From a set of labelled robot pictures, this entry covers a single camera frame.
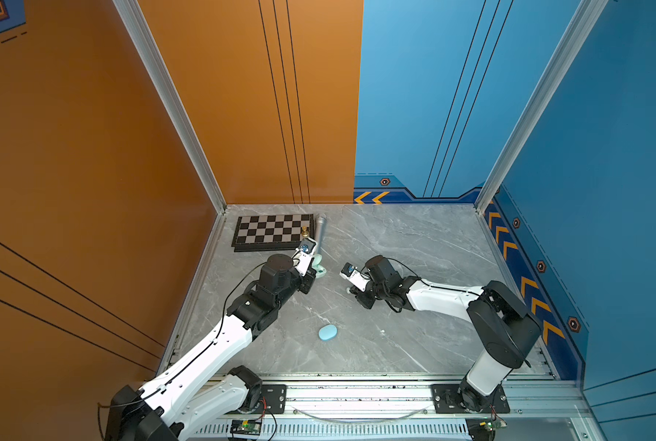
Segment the green earbud charging case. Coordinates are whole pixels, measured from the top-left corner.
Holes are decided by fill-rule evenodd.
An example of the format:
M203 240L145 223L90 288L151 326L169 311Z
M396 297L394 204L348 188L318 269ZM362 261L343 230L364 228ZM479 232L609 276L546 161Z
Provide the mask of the green earbud charging case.
M311 263L312 269L316 272L316 278L320 279L327 274L326 268L322 265L322 255L316 254Z

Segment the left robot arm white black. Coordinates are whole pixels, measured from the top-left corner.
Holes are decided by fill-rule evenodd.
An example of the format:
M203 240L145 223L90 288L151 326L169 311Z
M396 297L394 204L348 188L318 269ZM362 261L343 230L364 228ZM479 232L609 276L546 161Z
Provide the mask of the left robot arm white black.
M271 255L255 267L259 277L243 277L223 303L219 323L175 364L140 389L123 387L98 416L104 440L188 440L219 417L259 409L261 379L248 367L232 369L218 384L208 381L278 318L298 291L307 294L317 277L314 256Z

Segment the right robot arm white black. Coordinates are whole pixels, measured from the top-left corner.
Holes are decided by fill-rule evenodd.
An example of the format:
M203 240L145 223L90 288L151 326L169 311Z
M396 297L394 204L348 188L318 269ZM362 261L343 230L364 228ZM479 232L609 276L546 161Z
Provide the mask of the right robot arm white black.
M349 291L370 310L384 301L393 312L436 312L471 323L483 351L458 386L458 404L471 413L494 407L496 392L527 357L543 334L541 321L504 283L492 280L483 287L438 284L416 274L403 277L383 255L363 268L344 265L341 277Z

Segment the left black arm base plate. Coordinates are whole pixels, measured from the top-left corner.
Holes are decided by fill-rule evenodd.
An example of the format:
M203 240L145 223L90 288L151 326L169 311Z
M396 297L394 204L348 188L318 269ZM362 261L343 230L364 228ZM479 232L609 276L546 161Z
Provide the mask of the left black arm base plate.
M228 411L227 415L259 415L265 411L270 411L273 415L283 415L286 403L286 384L265 384L255 398L248 398L241 408Z

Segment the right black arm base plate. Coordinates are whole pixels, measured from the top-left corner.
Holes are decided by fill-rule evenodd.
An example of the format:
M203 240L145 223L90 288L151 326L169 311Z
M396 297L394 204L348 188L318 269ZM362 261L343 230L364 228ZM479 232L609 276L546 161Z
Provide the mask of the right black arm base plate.
M434 384L431 386L432 401L438 415L445 413L511 413L508 398L502 385L498 385L490 395L481 395L471 386L463 383Z

